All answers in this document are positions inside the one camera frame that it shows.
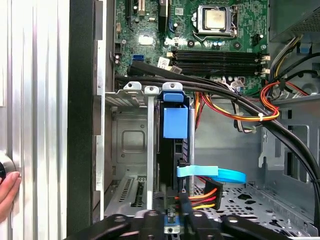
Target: chip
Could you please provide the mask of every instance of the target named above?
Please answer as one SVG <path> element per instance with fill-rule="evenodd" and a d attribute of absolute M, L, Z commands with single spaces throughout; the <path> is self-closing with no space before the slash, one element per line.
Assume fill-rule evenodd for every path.
<path fill-rule="evenodd" d="M 226 29 L 226 12 L 215 9 L 206 10 L 204 25 L 206 29 Z"/>

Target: cpu socket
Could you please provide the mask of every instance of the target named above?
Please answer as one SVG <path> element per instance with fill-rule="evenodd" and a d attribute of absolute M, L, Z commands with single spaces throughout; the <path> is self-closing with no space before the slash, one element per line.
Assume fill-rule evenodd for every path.
<path fill-rule="evenodd" d="M 232 39 L 238 36 L 237 6 L 199 5 L 191 21 L 196 28 L 196 31 L 193 31 L 195 36 Z"/>

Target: green circuit board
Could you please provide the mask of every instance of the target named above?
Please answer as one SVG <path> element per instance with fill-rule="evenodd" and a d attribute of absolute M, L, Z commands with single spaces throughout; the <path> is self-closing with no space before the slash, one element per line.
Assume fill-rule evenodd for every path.
<path fill-rule="evenodd" d="M 267 53 L 268 0 L 172 0 L 170 21 L 177 23 L 175 33 L 158 31 L 158 0 L 145 0 L 145 15 L 132 14 L 131 27 L 125 17 L 126 0 L 116 0 L 115 43 L 120 46 L 121 61 L 116 72 L 127 74 L 128 66 L 134 54 L 143 55 L 144 62 L 157 66 L 159 57 L 166 58 L 171 47 L 178 43 L 179 50 L 206 50 L 242 53 Z M 238 7 L 238 36 L 233 39 L 208 39 L 197 41 L 192 32 L 193 13 L 199 5 Z M 253 46 L 252 36 L 263 35 L 258 45 Z M 194 47 L 187 45 L 194 41 Z M 221 46 L 214 47 L 216 42 Z M 261 77 L 246 77 L 243 93 L 249 95 L 261 88 Z"/>

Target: finger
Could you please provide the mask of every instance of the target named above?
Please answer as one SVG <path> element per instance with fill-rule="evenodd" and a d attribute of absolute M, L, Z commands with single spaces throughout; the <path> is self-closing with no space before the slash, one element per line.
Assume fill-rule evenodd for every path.
<path fill-rule="evenodd" d="M 9 173 L 9 175 L 3 180 L 0 185 L 0 203 L 5 199 L 8 192 L 11 190 L 13 185 L 15 184 L 17 178 L 20 173 L 17 171 Z"/>
<path fill-rule="evenodd" d="M 13 187 L 11 188 L 11 190 L 8 192 L 8 194 L 6 195 L 5 199 L 0 203 L 0 213 L 5 213 L 6 211 L 8 211 L 8 209 L 11 208 L 11 205 L 14 201 L 14 198 L 18 192 L 19 186 L 21 183 L 21 178 L 19 177 Z"/>
<path fill-rule="evenodd" d="M 2 212 L 2 213 L 0 214 L 0 223 L 2 223 L 4 220 L 7 219 L 7 217 L 9 217 L 9 214 L 10 214 L 10 212 L 11 212 L 12 206 L 13 206 L 13 204 L 11 204 L 11 205 L 9 206 L 9 208 L 8 208 L 5 212 Z"/>

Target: motherboard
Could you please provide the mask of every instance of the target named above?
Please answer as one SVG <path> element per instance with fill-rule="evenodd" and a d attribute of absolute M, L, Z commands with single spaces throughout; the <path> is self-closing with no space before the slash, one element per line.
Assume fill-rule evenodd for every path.
<path fill-rule="evenodd" d="M 140 61 L 250 95 L 267 73 L 267 23 L 268 0 L 116 0 L 115 71 Z"/>

